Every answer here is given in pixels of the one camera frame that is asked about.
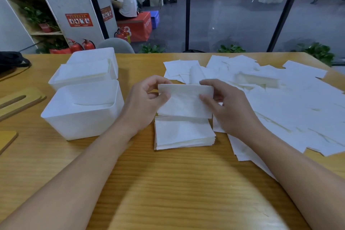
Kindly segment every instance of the person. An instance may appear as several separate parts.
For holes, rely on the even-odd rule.
[[[137,0],[110,0],[116,20],[135,18],[138,15]]]
[[[169,94],[151,92],[158,84],[171,81],[151,76],[135,84],[115,123],[3,220],[0,229],[84,230],[127,143],[152,122],[157,110],[169,100]],[[243,91],[220,80],[203,80],[200,84],[214,87],[213,98],[200,95],[200,99],[222,128],[260,156],[311,228],[345,229],[345,180],[267,130]]]

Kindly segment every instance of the gray floor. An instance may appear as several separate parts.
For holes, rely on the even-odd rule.
[[[345,58],[345,2],[295,0],[274,51],[290,51],[296,44],[320,42],[331,47],[337,60]],[[265,52],[285,1],[262,4],[258,0],[191,0],[189,49],[216,52],[220,45],[240,45],[247,52]],[[142,44],[161,45],[166,52],[185,50],[186,0],[164,5],[160,23],[145,43],[132,43],[138,53]]]

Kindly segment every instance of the empty white container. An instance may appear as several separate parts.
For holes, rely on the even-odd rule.
[[[60,88],[41,114],[66,140],[102,134],[123,107],[118,80]]]
[[[112,65],[114,67],[114,73],[111,74],[114,74],[113,79],[118,79],[119,67],[117,65],[114,48],[112,47],[74,52],[68,59],[67,64],[89,62],[94,60],[101,60],[104,58],[111,59]]]
[[[111,61],[109,72],[106,75],[92,76],[92,77],[76,79],[76,80],[68,80],[66,82],[56,82],[55,78],[59,74],[59,69],[60,69],[59,68],[51,77],[48,84],[50,84],[54,88],[54,90],[57,91],[59,88],[62,88],[67,85],[84,84],[84,83],[98,82],[98,81],[104,81],[104,80],[116,80],[118,78],[118,65],[116,62],[114,48],[112,47],[107,47],[104,49],[92,49],[92,50],[74,52],[71,55],[71,57],[68,59],[67,64],[90,62],[90,61],[102,60],[105,58]]]

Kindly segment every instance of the potted plant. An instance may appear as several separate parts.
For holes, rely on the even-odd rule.
[[[314,58],[320,60],[327,66],[332,66],[333,59],[335,55],[330,53],[330,47],[320,44],[319,42],[312,43],[309,47],[305,47],[304,44],[297,44],[300,47],[300,51],[305,52],[313,56]]]
[[[37,54],[71,54],[71,49],[68,47],[66,40],[55,39],[43,41],[43,47],[36,50]]]
[[[142,45],[140,53],[151,54],[151,53],[163,53],[165,48],[160,48],[160,45],[151,46],[151,44]]]
[[[242,53],[245,50],[240,46],[230,45],[230,47],[226,47],[225,45],[221,45],[220,49],[217,49],[219,53]]]
[[[60,30],[49,9],[37,9],[32,5],[26,4],[21,8],[21,11],[28,21],[33,24],[38,24],[45,33],[50,33],[53,29],[55,29],[55,31]]]

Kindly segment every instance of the man in white t-shirt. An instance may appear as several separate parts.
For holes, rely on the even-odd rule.
[[[116,20],[132,19],[138,15],[137,0],[111,0]]]

